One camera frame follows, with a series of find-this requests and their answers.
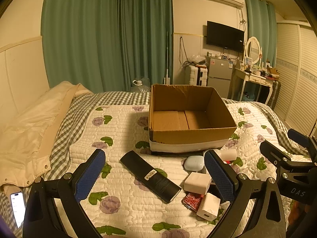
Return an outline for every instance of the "refrigerator door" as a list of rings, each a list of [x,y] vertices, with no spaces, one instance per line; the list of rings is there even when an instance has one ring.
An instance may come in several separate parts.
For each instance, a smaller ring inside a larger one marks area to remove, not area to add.
[[[208,77],[218,79],[231,79],[232,68],[229,68],[229,61],[210,58]]]
[[[230,80],[208,78],[208,87],[213,87],[222,98],[228,98]]]

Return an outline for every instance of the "metal bolt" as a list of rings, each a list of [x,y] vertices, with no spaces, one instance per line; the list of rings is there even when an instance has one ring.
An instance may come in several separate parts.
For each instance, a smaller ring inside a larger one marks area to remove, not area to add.
[[[269,178],[268,178],[268,181],[269,181],[270,183],[275,183],[275,179],[274,179],[273,177],[269,177]]]
[[[41,177],[36,177],[34,182],[39,183],[41,181],[41,179],[42,179]]]
[[[70,178],[72,178],[72,174],[71,173],[64,174],[64,179],[68,180]]]
[[[239,174],[238,176],[241,180],[247,179],[247,176],[245,174]]]

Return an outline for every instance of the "checkered bedding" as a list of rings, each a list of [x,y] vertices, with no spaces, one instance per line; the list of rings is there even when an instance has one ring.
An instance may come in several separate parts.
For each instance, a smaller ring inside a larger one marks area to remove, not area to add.
[[[97,105],[146,105],[149,104],[149,93],[127,93],[127,92],[106,92],[100,94],[84,94],[75,98],[67,112],[58,131],[52,154],[50,157],[51,170],[43,175],[45,180],[60,178],[69,168],[69,147],[75,143],[84,130],[85,123],[91,111]],[[233,100],[223,99],[224,103],[240,103]],[[298,145],[287,137],[287,129],[278,119],[276,114],[266,105],[258,102],[250,102],[258,108],[273,126],[278,143],[289,153],[306,155],[306,151],[299,149]],[[23,188],[24,197],[28,198],[31,186]],[[17,237],[22,237],[23,225],[16,227],[12,207],[3,192],[0,192],[0,214]]]

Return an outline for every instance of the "green curtain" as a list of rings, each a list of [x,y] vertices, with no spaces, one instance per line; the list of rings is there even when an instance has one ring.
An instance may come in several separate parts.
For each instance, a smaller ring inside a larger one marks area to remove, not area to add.
[[[172,0],[44,0],[41,35],[50,87],[67,80],[94,93],[128,91],[136,77],[162,83]]]
[[[172,0],[119,0],[122,63],[128,86],[136,77],[163,83],[168,42],[172,76]]]
[[[256,37],[262,47],[262,62],[270,61],[275,67],[277,24],[275,8],[265,0],[246,0],[248,10],[248,35]]]

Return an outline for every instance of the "white quilted blanket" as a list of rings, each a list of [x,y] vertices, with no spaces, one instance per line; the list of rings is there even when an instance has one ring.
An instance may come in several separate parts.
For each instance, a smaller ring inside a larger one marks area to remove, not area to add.
[[[269,140],[285,151],[278,144],[273,127],[257,108],[248,103],[226,106],[238,125],[235,134],[222,148],[237,149],[238,158],[231,166],[237,173],[245,173],[251,179],[275,178],[275,167],[259,151],[263,140]],[[166,204],[120,163],[120,158],[130,150],[142,153],[149,164],[183,187],[183,181],[189,175],[183,168],[185,158],[145,155],[149,152],[147,116],[148,105],[99,105],[97,110],[92,111],[82,136],[70,147],[68,171],[73,172],[96,148],[105,151],[107,163],[89,197],[80,204],[103,237],[204,238],[223,215],[228,202],[221,205],[224,210],[219,210],[216,221],[208,222],[183,206],[183,190]],[[293,160],[306,161],[303,156],[290,156]],[[287,216],[290,200],[284,198],[283,203]],[[253,204],[253,201],[249,202],[237,235],[243,231]],[[65,214],[61,213],[61,217],[66,222]],[[66,224],[66,228],[75,237],[71,227]]]

